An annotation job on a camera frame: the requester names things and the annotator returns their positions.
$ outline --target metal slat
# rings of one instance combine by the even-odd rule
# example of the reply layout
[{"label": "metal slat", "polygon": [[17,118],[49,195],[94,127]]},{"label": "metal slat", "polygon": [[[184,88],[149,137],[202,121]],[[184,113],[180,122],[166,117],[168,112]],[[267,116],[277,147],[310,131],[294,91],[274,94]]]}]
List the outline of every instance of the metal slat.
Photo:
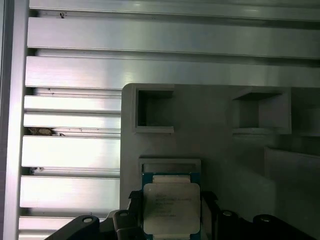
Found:
[{"label": "metal slat", "polygon": [[30,0],[29,6],[31,9],[36,10],[148,13],[303,21],[320,20],[320,11],[316,8],[272,7],[242,4],[231,5],[214,2]]},{"label": "metal slat", "polygon": [[25,127],[120,129],[119,114],[26,112]]},{"label": "metal slat", "polygon": [[27,87],[122,89],[129,83],[320,87],[315,67],[29,56]]},{"label": "metal slat", "polygon": [[119,183],[118,179],[22,176],[20,207],[107,216],[119,209]]},{"label": "metal slat", "polygon": [[24,136],[23,167],[120,168],[120,139]]},{"label": "metal slat", "polygon": [[25,96],[24,110],[31,112],[120,114],[121,99]]},{"label": "metal slat", "polygon": [[30,17],[30,48],[319,58],[318,30],[152,19]]}]

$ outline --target screw hole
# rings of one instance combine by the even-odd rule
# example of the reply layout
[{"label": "screw hole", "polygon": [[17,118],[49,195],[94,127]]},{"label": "screw hole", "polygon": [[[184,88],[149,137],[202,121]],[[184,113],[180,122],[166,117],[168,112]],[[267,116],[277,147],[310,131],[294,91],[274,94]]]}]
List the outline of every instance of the screw hole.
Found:
[{"label": "screw hole", "polygon": [[232,216],[232,212],[230,212],[230,211],[224,211],[222,214],[227,216],[227,217],[231,217]]},{"label": "screw hole", "polygon": [[84,218],[84,219],[82,219],[82,221],[84,222],[84,223],[90,223],[90,222],[92,222],[92,218],[91,217],[86,217],[86,218]]}]

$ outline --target rectangular cutout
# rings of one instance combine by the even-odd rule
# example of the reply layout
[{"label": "rectangular cutout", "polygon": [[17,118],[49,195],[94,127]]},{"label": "rectangular cutout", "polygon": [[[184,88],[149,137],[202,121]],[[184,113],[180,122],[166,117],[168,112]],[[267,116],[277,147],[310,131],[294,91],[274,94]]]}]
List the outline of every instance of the rectangular cutout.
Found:
[{"label": "rectangular cutout", "polygon": [[173,88],[135,88],[134,131],[173,133]]},{"label": "rectangular cutout", "polygon": [[249,87],[232,100],[234,134],[290,134],[289,90]]}]

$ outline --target metal frame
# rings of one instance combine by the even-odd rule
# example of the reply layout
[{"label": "metal frame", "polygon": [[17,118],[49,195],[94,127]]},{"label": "metal frame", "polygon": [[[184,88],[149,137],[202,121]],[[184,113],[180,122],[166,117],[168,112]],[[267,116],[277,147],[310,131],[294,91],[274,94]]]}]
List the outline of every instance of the metal frame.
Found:
[{"label": "metal frame", "polygon": [[18,238],[29,1],[14,0],[3,238]]}]

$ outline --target silver metal surface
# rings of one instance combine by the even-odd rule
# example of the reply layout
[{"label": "silver metal surface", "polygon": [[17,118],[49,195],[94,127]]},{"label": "silver metal surface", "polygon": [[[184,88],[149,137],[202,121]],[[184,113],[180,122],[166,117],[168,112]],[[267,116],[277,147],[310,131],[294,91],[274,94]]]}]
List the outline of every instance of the silver metal surface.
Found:
[{"label": "silver metal surface", "polygon": [[30,0],[30,8],[36,10],[169,14],[276,20],[320,20],[320,12],[316,8],[310,10],[293,7],[231,5],[219,4],[214,1],[199,4],[192,1]]},{"label": "silver metal surface", "polygon": [[30,48],[319,58],[318,30],[152,19],[30,17]]},{"label": "silver metal surface", "polygon": [[[42,240],[73,217],[119,207],[127,84],[320,87],[318,0],[14,3],[5,240],[18,235],[22,166],[33,176],[21,180],[20,239]],[[23,125],[60,137],[24,136],[22,153]]]},{"label": "silver metal surface", "polygon": [[26,73],[26,42],[28,23],[28,0],[14,1],[12,71],[9,103],[9,124],[6,158],[6,188],[3,238],[18,237],[20,169],[22,152],[22,125],[24,106],[24,81]]},{"label": "silver metal surface", "polygon": [[120,114],[121,99],[25,96],[24,110],[30,112]]},{"label": "silver metal surface", "polygon": [[76,178],[120,178],[120,169],[94,169],[94,168],[75,168],[75,167],[34,167],[31,170],[33,176],[48,177],[76,177]]},{"label": "silver metal surface", "polygon": [[24,136],[22,166],[119,169],[120,139]]},{"label": "silver metal surface", "polygon": [[120,114],[26,112],[24,126],[49,128],[120,129]]},{"label": "silver metal surface", "polygon": [[119,209],[119,183],[119,179],[22,176],[20,206],[107,216]]},{"label": "silver metal surface", "polygon": [[25,84],[90,89],[122,89],[130,83],[320,87],[319,77],[316,67],[29,56]]}]

